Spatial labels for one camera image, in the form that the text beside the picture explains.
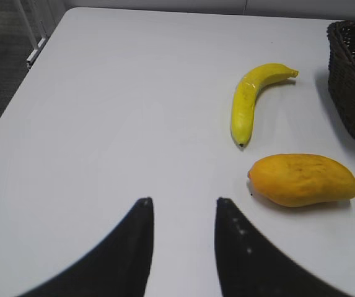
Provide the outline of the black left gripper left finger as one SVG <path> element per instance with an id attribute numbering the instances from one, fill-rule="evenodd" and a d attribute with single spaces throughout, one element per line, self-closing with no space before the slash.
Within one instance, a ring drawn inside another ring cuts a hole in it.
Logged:
<path id="1" fill-rule="evenodd" d="M 141 198 L 93 250 L 24 295 L 144 296 L 153 248 L 153 201 Z"/>

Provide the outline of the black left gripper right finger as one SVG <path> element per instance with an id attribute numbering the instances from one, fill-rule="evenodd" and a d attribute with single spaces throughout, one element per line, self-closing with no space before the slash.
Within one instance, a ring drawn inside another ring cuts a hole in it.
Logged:
<path id="1" fill-rule="evenodd" d="M 228 198 L 217 200 L 214 249 L 223 296 L 345 296 L 288 258 Z"/>

